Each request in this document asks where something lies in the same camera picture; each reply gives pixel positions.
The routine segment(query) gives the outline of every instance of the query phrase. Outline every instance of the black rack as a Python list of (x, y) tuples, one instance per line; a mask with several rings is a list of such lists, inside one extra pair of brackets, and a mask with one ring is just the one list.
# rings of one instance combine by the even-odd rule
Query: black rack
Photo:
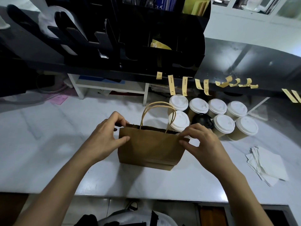
[[(48, 26), (58, 38), (41, 33), (39, 26), (16, 6), (8, 15), (41, 41), (65, 57), (66, 63), (90, 67), (102, 63), (118, 70), (145, 70), (193, 77), (205, 56), (204, 30), (210, 18), (211, 3), (203, 17), (183, 14), (185, 0), (177, 0), (175, 10), (122, 3), (122, 0), (46, 0), (48, 6), (61, 6), (76, 15), (85, 36), (65, 12), (55, 13), (57, 27)], [(152, 39), (171, 50), (150, 47)], [(68, 46), (77, 55), (66, 52)]]

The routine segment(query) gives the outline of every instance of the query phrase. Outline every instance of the white counter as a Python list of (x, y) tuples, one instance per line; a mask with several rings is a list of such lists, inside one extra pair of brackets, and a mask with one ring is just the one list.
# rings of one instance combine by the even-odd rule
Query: white counter
[[(167, 101), (149, 94), (148, 102), (160, 100)], [(62, 105), (50, 102), (35, 105), (0, 104), (0, 192), (41, 192), (98, 123), (116, 110), (130, 123), (139, 124), (143, 109), (142, 97), (105, 97), (93, 93), (84, 100), (70, 97)], [(284, 117), (274, 118), (274, 121), (257, 121), (259, 133), (255, 137), (236, 142), (223, 140), (222, 143), (234, 164), (246, 176), (259, 202), (289, 205), (301, 225), (301, 126), (292, 125)], [(145, 116), (144, 124), (165, 128), (167, 110), (151, 110)], [(198, 145), (197, 140), (191, 140), (190, 143)], [(269, 187), (261, 181), (246, 163), (245, 154), (255, 145), (282, 156), (290, 178), (288, 182), (279, 181), (274, 187)], [(219, 181), (187, 151), (177, 166), (171, 171), (163, 171), (120, 164), (115, 150), (107, 159), (91, 167), (76, 194), (227, 201)]]

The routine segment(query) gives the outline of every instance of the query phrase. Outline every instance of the paper cup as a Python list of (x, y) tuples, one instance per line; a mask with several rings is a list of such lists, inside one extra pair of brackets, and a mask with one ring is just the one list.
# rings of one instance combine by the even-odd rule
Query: paper cup
[(247, 111), (248, 109), (243, 103), (233, 101), (228, 104), (225, 115), (231, 117), (233, 120), (237, 120), (240, 117), (246, 116)]
[[(169, 103), (175, 108), (177, 111), (184, 111), (188, 108), (188, 100), (181, 94), (176, 94), (171, 96), (169, 99)], [(168, 115), (172, 113), (172, 109), (168, 109)]]
[(209, 110), (207, 114), (211, 118), (214, 118), (216, 115), (225, 114), (225, 112), (227, 111), (226, 103), (224, 103), (222, 100), (217, 98), (211, 99), (208, 102), (208, 105), (209, 105)]
[(258, 133), (258, 125), (251, 117), (241, 117), (236, 120), (236, 126), (232, 133), (228, 134), (231, 140), (241, 140)]
[[(170, 124), (172, 114), (168, 117), (168, 123)], [(175, 121), (170, 125), (170, 130), (175, 132), (182, 132), (189, 126), (189, 118), (186, 113), (182, 111), (176, 111)]]
[(226, 115), (217, 115), (213, 118), (214, 128), (212, 129), (213, 133), (217, 137), (222, 137), (225, 134), (230, 134), (235, 128), (235, 122), (231, 117)]
[(187, 113), (190, 123), (196, 114), (207, 113), (208, 109), (209, 105), (206, 101), (201, 98), (193, 98), (189, 103), (189, 110)]

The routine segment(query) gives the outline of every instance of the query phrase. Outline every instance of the brown paper bag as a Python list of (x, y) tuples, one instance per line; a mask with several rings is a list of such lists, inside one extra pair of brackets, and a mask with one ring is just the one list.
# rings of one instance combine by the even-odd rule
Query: brown paper bag
[(146, 106), (143, 111), (141, 123), (139, 125), (129, 124), (119, 130), (119, 138), (130, 136), (130, 140), (118, 148), (118, 158), (120, 163), (138, 165), (143, 167), (156, 168), (170, 171), (180, 161), (185, 149), (179, 144), (178, 132), (167, 129), (159, 129), (150, 126), (143, 126), (145, 114), (155, 107), (167, 107), (173, 110), (171, 123), (175, 120), (175, 108), (167, 102), (153, 102)]

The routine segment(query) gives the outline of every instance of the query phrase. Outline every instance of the stack of napkins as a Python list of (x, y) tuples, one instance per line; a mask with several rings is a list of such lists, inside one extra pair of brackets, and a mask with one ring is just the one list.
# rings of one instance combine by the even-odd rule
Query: stack of napkins
[(252, 153), (246, 155), (248, 165), (269, 186), (274, 186), (279, 179), (288, 181), (288, 174), (280, 155), (274, 154), (263, 147), (251, 148)]

